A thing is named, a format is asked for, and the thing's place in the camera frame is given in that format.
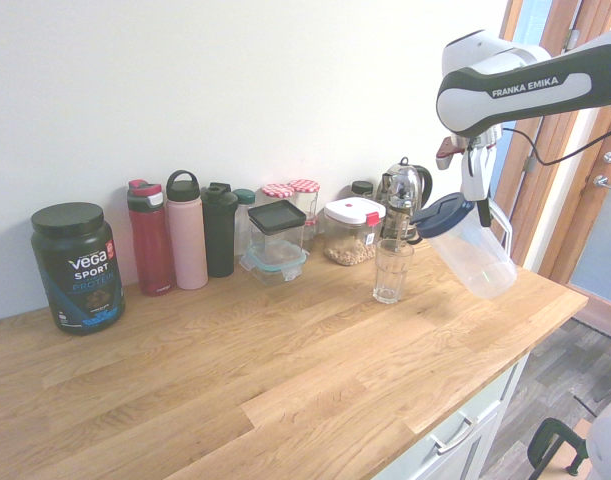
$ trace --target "red water bottle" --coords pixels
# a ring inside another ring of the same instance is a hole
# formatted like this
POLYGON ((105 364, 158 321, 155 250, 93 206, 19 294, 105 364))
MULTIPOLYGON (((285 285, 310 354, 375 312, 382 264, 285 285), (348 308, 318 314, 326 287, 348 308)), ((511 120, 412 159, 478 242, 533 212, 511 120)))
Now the red water bottle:
POLYGON ((174 285, 174 262, 160 184, 132 180, 127 192, 127 206, 134 233, 141 292, 150 297, 163 295, 174 285))

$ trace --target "drawer handle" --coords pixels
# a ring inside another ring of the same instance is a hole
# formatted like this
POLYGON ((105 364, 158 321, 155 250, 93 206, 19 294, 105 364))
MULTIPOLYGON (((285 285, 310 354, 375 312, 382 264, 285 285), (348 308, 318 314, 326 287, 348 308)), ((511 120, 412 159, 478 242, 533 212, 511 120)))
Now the drawer handle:
POLYGON ((461 443, 467 440, 467 438, 472 434, 472 432, 476 428, 476 425, 478 424, 477 418, 471 420, 467 418, 466 415, 463 415, 463 421, 467 424, 467 428, 463 430, 460 434, 456 435, 456 437, 454 437, 454 439, 447 445, 441 442, 434 435, 431 436, 432 440, 436 442, 436 446, 438 447, 438 455, 445 455, 447 452, 451 452, 456 447, 458 447, 461 443))

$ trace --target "pink water bottle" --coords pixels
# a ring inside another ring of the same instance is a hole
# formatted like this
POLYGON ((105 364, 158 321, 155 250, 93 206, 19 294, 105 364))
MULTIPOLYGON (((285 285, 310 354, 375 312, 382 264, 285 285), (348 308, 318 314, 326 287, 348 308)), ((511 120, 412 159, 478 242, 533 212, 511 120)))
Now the pink water bottle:
POLYGON ((207 283, 201 189, 194 174, 178 170, 167 180, 165 190, 176 284, 184 290, 201 288, 207 283), (176 180, 183 174, 191 180, 176 180))
POLYGON ((174 261, 165 225, 161 185, 132 180, 127 191, 127 206, 141 292, 151 297, 163 295, 174 285, 174 261))

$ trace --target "label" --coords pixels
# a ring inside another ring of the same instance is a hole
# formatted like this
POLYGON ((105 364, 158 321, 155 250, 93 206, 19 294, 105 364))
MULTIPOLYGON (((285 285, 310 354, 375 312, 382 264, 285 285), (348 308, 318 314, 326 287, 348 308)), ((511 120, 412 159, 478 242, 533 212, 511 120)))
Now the label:
POLYGON ((67 329, 95 327, 116 319, 123 310, 123 291, 114 243, 79 254, 37 255, 52 313, 67 329))
POLYGON ((553 87, 558 84, 558 78, 547 77, 540 80, 534 80, 532 82, 519 83, 518 85, 512 85, 511 87, 492 90, 491 96, 492 98, 502 98, 510 95, 516 95, 518 93, 541 90, 543 88, 553 87))

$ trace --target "red checkered lid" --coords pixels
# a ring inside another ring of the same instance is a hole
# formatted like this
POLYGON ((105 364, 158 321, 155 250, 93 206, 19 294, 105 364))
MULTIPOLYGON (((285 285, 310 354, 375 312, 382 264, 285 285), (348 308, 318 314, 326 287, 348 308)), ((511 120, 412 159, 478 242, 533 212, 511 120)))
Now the red checkered lid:
POLYGON ((289 184, 294 188, 294 191, 298 193, 316 193, 321 189, 318 182, 314 180, 305 180, 304 178, 301 180, 294 180, 293 182, 289 182, 289 184))
POLYGON ((261 191, 274 198, 289 198, 294 195, 294 189, 285 183, 268 183, 261 191))

